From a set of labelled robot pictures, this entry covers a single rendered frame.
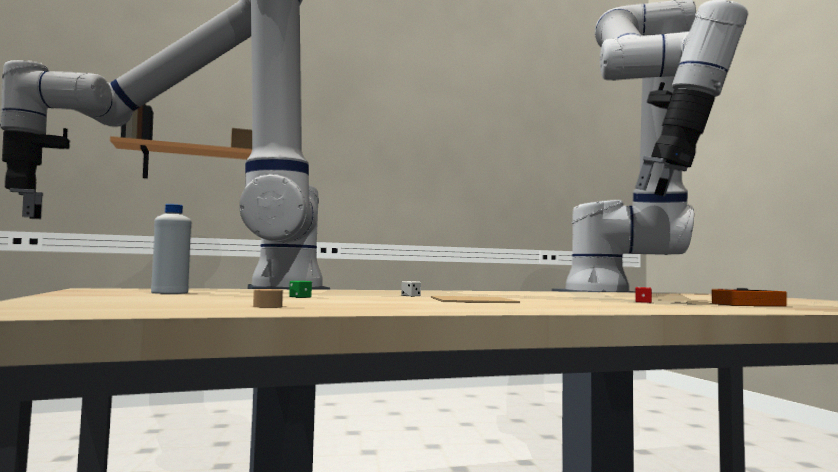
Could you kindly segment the brown square mat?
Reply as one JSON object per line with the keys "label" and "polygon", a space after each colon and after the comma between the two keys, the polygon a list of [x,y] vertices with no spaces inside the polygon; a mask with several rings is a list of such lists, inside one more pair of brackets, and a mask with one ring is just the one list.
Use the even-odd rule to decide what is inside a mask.
{"label": "brown square mat", "polygon": [[520,303],[520,301],[502,297],[475,297],[475,296],[431,296],[441,302],[460,303]]}

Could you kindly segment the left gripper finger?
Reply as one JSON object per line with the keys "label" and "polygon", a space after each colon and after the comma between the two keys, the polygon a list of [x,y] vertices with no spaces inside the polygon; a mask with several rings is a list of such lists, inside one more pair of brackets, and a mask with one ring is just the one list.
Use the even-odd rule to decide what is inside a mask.
{"label": "left gripper finger", "polygon": [[655,157],[648,157],[648,156],[644,156],[643,160],[644,160],[644,162],[643,162],[643,165],[642,165],[642,168],[641,168],[641,171],[640,171],[640,174],[639,174],[639,177],[638,177],[635,188],[641,189],[641,190],[646,190],[649,179],[650,179],[650,176],[651,176],[651,171],[652,171],[654,162],[665,164],[666,160],[663,159],[663,158],[655,158]]}
{"label": "left gripper finger", "polygon": [[687,167],[672,164],[664,164],[664,169],[662,171],[661,177],[659,178],[654,194],[660,196],[666,195],[674,170],[687,171]]}

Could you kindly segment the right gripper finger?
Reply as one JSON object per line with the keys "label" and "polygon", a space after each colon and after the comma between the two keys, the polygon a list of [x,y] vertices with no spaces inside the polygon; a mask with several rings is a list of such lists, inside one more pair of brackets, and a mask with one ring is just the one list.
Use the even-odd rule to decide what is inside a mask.
{"label": "right gripper finger", "polygon": [[35,214],[35,193],[34,189],[10,188],[10,192],[23,193],[22,217],[34,217]]}
{"label": "right gripper finger", "polygon": [[[23,195],[23,193],[18,193],[19,195]],[[41,219],[42,214],[42,192],[36,192],[35,194],[35,217],[30,219]]]}

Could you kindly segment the green die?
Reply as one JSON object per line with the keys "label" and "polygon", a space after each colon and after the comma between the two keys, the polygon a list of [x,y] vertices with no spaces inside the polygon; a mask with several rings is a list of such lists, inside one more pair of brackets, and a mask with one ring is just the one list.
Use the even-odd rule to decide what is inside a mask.
{"label": "green die", "polygon": [[290,281],[289,297],[310,298],[312,295],[311,281]]}

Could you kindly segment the orange digital multimeter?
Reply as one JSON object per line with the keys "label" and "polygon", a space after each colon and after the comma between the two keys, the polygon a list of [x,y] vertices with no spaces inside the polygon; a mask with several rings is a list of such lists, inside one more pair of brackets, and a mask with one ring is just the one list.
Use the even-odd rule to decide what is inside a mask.
{"label": "orange digital multimeter", "polygon": [[712,304],[731,306],[787,306],[786,291],[712,289]]}

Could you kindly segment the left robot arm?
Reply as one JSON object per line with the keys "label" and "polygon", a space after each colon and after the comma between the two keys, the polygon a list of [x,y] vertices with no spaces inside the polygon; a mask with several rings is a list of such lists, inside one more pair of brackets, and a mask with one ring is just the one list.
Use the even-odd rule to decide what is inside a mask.
{"label": "left robot arm", "polygon": [[[625,17],[642,36],[634,35]],[[649,91],[658,90],[664,82],[663,90],[673,93],[676,71],[684,65],[709,67],[727,75],[747,17],[746,7],[735,1],[708,1],[696,13],[693,0],[673,0],[621,6],[599,18],[595,37],[601,47],[603,79],[642,78],[640,171],[643,157],[651,157],[661,136],[667,112],[646,103]],[[619,27],[607,22],[611,18]],[[654,194],[663,166],[654,162],[646,191],[633,191],[633,205],[609,200],[574,207],[567,290],[628,292],[623,254],[686,252],[694,208],[687,205],[681,170],[674,170],[665,197]]]}

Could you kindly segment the grey plastic bottle with blue cap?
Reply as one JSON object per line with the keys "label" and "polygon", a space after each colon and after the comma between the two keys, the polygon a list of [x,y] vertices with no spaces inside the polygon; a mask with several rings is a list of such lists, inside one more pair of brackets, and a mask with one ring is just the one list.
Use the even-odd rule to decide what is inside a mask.
{"label": "grey plastic bottle with blue cap", "polygon": [[192,221],[182,215],[182,211],[182,205],[166,204],[166,214],[155,218],[151,286],[153,294],[189,292]]}

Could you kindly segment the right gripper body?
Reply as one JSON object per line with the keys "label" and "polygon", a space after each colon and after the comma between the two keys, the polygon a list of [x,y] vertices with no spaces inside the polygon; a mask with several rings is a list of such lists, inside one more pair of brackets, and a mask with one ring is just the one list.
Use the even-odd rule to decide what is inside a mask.
{"label": "right gripper body", "polygon": [[34,114],[1,113],[2,161],[7,163],[5,188],[36,190],[35,173],[42,164],[42,147],[70,149],[68,129],[63,128],[63,136],[47,135],[46,122],[46,118]]}

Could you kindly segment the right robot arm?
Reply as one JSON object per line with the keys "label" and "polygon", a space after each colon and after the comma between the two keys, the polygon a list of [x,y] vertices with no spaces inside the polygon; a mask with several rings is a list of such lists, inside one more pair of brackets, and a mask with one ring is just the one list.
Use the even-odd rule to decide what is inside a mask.
{"label": "right robot arm", "polygon": [[52,72],[38,62],[8,61],[1,113],[47,119],[48,108],[72,109],[119,127],[133,111],[251,37],[252,153],[245,161],[240,214],[248,229],[262,237],[252,286],[312,281],[312,287],[322,287],[318,191],[309,185],[309,163],[302,154],[301,2],[239,0],[109,84],[98,74]]}

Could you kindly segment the brown cylinder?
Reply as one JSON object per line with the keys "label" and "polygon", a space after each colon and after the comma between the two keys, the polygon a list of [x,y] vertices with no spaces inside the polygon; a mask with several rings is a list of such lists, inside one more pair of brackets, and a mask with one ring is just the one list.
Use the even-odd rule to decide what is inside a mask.
{"label": "brown cylinder", "polygon": [[253,296],[253,307],[255,308],[281,308],[283,305],[283,290],[277,289],[255,289]]}

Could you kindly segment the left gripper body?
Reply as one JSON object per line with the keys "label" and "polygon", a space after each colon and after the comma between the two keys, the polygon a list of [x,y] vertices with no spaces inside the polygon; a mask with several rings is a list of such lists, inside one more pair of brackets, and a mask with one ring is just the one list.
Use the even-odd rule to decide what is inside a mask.
{"label": "left gripper body", "polygon": [[[684,65],[677,69],[672,92],[660,82],[647,103],[667,109],[663,129],[651,157],[672,165],[692,166],[696,143],[703,134],[715,97],[721,94],[726,74],[717,69]],[[721,87],[722,86],[722,87]],[[720,88],[721,87],[721,88]]]}

